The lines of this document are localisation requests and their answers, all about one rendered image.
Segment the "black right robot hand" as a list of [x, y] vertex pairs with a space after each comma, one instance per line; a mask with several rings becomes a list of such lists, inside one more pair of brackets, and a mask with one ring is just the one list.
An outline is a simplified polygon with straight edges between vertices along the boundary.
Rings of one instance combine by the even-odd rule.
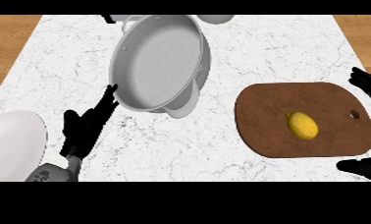
[[[362, 89], [365, 94], [371, 97], [371, 74], [363, 72], [359, 68], [351, 68], [348, 83]], [[356, 159], [340, 160], [335, 163], [335, 168], [341, 172], [359, 175], [371, 180], [371, 157]]]

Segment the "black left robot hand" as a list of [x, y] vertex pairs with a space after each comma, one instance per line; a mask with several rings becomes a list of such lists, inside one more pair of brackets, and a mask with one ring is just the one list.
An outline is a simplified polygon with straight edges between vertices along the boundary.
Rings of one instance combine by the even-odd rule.
[[63, 157], [75, 156], [83, 159], [89, 154], [103, 127], [119, 105], [113, 96], [116, 89], [116, 85], [107, 85], [95, 107], [89, 108], [82, 115], [78, 115], [73, 110], [66, 110], [63, 112], [61, 133], [64, 142], [58, 152]]

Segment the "brown wooden cutting board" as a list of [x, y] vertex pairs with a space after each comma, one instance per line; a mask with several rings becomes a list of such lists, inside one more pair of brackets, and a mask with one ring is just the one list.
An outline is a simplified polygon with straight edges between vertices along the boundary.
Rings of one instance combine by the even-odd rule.
[[[290, 112], [315, 120], [319, 134], [312, 140], [291, 134]], [[234, 119], [245, 145], [265, 157], [351, 156], [371, 150], [371, 118], [353, 94], [335, 84], [250, 85], [235, 99]]]

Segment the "yellow lemon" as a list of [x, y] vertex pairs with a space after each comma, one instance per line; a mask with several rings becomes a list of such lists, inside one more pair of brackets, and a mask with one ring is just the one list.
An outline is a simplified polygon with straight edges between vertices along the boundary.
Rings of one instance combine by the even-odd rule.
[[312, 117], [303, 112], [285, 114], [287, 127], [291, 134], [301, 140], [312, 140], [319, 133], [319, 127]]

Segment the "silver metal pot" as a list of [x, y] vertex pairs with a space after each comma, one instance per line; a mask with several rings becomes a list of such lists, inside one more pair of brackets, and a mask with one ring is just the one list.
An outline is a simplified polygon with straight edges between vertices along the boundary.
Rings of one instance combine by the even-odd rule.
[[194, 110], [210, 71], [210, 47], [188, 15], [129, 15], [108, 69], [120, 105], [179, 119]]

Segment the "white round plate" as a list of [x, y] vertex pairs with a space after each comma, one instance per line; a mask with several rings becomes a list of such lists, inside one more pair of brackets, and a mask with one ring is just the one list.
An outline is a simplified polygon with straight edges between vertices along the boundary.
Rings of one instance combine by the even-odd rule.
[[23, 182], [39, 166], [47, 126], [39, 115], [17, 110], [0, 115], [0, 182]]

